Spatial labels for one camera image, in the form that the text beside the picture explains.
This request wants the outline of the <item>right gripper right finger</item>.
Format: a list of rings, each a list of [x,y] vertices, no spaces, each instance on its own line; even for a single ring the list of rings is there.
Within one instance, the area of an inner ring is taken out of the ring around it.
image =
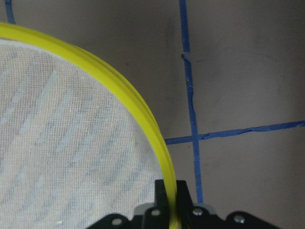
[[[177,197],[176,204],[178,211],[191,211],[193,209],[193,201],[186,181],[177,180]]]

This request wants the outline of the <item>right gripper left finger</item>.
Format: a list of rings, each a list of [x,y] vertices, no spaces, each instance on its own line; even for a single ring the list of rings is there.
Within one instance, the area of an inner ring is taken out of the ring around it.
[[[158,209],[169,209],[165,184],[162,179],[155,180],[154,182],[154,205]]]

